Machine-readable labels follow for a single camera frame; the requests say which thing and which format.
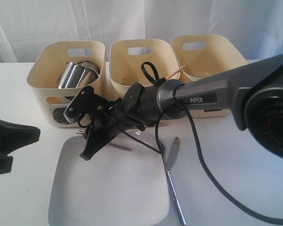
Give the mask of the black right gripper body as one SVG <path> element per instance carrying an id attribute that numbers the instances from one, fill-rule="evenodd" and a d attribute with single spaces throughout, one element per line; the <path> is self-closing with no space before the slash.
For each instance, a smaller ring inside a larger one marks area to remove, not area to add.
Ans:
<path id="1" fill-rule="evenodd" d="M 121 106 L 122 99 L 119 98 L 99 110 L 99 117 L 94 119 L 89 128 L 90 140 L 111 141 L 117 135 L 134 127 L 140 131 L 145 130 L 145 126 L 141 122 L 125 115 Z"/>

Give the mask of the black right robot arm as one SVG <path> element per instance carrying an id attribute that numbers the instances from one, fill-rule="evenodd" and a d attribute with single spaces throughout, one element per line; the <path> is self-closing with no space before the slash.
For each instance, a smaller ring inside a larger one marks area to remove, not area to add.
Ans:
<path id="1" fill-rule="evenodd" d="M 283 158 L 283 54 L 188 84 L 173 79 L 133 84 L 123 99 L 94 116 L 80 156 L 88 161 L 121 132 L 180 119 L 188 110 L 231 111 L 239 130 Z"/>

